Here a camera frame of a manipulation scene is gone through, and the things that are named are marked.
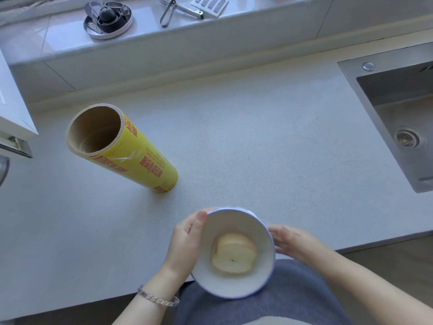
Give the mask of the white cabinet door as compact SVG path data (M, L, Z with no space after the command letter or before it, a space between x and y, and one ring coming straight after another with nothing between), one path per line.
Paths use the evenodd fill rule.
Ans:
M1 49L0 132L24 141L39 134Z

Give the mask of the person's right forearm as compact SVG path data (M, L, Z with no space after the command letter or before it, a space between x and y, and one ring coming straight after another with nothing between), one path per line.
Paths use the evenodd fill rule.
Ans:
M433 308L333 250L313 253L307 263L351 293L380 325L433 325Z

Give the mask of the black bottle stopper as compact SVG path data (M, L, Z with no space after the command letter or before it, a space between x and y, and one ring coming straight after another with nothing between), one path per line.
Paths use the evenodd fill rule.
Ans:
M98 21L102 25L110 25L117 20L115 10L107 7L102 7L98 13Z

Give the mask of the round metal tray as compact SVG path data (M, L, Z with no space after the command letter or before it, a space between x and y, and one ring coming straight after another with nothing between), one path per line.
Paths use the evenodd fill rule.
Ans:
M116 38L127 32L134 22L132 10L119 1L88 2L84 10L84 31L95 40Z

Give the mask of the person's left forearm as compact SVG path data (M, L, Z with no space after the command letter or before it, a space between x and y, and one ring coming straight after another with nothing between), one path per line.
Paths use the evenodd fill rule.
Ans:
M112 325L160 325L166 309L175 305L176 293L183 283L161 267L140 287Z

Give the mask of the sink drain strainer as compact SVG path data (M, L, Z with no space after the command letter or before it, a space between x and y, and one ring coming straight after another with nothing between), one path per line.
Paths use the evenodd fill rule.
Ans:
M420 150L427 144L426 136L418 128L407 125L397 127L393 139L399 147L408 150Z

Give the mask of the grey blue garment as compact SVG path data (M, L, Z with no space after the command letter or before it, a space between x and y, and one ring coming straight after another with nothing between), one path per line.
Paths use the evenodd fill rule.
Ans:
M352 325L328 284L296 260L278 260L257 293L228 300L196 282L180 291L173 325Z

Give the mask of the white tiled window ledge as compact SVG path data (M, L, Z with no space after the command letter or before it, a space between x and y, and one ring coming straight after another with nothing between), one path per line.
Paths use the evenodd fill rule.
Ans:
M317 39L364 42L433 28L433 0L230 0L218 19L176 12L168 28L158 1L129 4L134 24L108 41L84 32L84 10L0 28L0 53L25 102Z

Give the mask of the stainless steel sink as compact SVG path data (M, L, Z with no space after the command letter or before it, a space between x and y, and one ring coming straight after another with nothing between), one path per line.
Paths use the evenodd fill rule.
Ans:
M375 64L365 71L362 64ZM367 114L416 193L433 191L433 42L338 62ZM393 139L399 126L425 136L420 150Z

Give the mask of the person's left hand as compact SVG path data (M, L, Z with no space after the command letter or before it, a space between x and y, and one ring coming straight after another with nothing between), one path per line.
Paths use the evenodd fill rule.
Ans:
M203 239L203 231L196 234L189 233L189 220L190 215L175 226L162 266L181 283L189 277L193 270L200 254Z

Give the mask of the person's right hand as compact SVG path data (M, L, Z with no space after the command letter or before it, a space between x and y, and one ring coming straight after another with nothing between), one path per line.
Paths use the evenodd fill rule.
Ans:
M314 264L336 252L311 233L286 225L270 225L268 230L279 254Z

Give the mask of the white slotted grater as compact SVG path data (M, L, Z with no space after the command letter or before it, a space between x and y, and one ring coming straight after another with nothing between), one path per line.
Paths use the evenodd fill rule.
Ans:
M204 13L218 18L229 4L229 0L192 0L191 5Z

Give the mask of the peeled apple half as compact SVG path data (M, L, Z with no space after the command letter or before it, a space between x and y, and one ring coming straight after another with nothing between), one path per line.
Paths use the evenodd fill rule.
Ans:
M257 246L247 235L227 233L214 240L210 261L223 273L240 275L253 269L257 256Z

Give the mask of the white bowl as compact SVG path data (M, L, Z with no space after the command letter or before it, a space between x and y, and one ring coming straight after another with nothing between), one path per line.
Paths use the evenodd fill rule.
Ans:
M242 299L268 283L275 255L273 238L254 213L240 207L217 207L208 212L191 276L211 295Z

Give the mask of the yellow cling film roll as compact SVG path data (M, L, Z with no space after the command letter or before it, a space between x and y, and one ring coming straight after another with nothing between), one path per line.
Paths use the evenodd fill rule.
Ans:
M116 106L91 105L70 121L69 150L156 193L169 192L178 172Z

